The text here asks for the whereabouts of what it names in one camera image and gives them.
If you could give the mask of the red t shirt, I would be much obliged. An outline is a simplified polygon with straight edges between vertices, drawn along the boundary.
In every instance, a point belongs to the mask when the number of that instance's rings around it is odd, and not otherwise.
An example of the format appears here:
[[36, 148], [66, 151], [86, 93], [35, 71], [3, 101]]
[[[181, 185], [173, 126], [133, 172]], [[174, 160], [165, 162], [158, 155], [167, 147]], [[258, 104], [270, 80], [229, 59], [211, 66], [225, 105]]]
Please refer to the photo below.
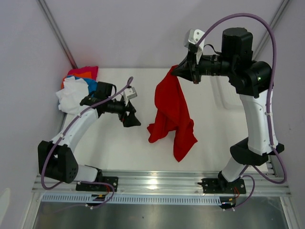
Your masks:
[[188, 106], [181, 85], [173, 71], [174, 65], [155, 88], [154, 104], [157, 108], [155, 121], [147, 127], [149, 143], [165, 138], [174, 131], [173, 156], [177, 162], [182, 161], [193, 145], [197, 143], [194, 136], [194, 121], [190, 118]]

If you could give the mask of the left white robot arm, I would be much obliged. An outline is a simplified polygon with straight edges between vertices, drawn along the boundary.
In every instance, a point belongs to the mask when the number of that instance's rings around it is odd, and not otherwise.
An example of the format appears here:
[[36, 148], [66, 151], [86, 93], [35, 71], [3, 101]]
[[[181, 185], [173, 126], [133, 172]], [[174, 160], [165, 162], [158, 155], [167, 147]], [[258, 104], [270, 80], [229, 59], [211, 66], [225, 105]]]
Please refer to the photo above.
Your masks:
[[51, 190], [45, 185], [45, 178], [51, 178], [61, 183], [86, 183], [91, 190], [100, 190], [103, 186], [102, 171], [98, 168], [80, 165], [74, 150], [85, 132], [102, 114], [116, 114], [124, 127], [140, 126], [136, 118], [136, 109], [131, 99], [137, 97], [137, 92], [131, 86], [133, 78], [117, 90], [111, 83], [98, 82], [96, 90], [85, 96], [69, 124], [52, 140], [41, 141], [38, 145], [39, 173], [44, 189]]

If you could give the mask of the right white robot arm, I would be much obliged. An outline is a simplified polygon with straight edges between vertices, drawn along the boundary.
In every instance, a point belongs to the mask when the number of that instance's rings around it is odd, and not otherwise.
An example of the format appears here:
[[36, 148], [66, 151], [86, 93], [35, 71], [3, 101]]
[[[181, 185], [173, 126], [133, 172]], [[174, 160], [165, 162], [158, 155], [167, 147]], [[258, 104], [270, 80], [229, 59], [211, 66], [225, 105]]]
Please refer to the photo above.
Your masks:
[[248, 137], [230, 147], [231, 158], [219, 172], [217, 188], [229, 192], [238, 185], [247, 166], [260, 166], [268, 156], [283, 152], [272, 127], [272, 68], [263, 61], [254, 61], [253, 35], [245, 28], [229, 28], [222, 33], [221, 51], [204, 55], [201, 30], [190, 29], [184, 45], [188, 53], [173, 70], [173, 75], [198, 84], [203, 75], [226, 76], [242, 102]]

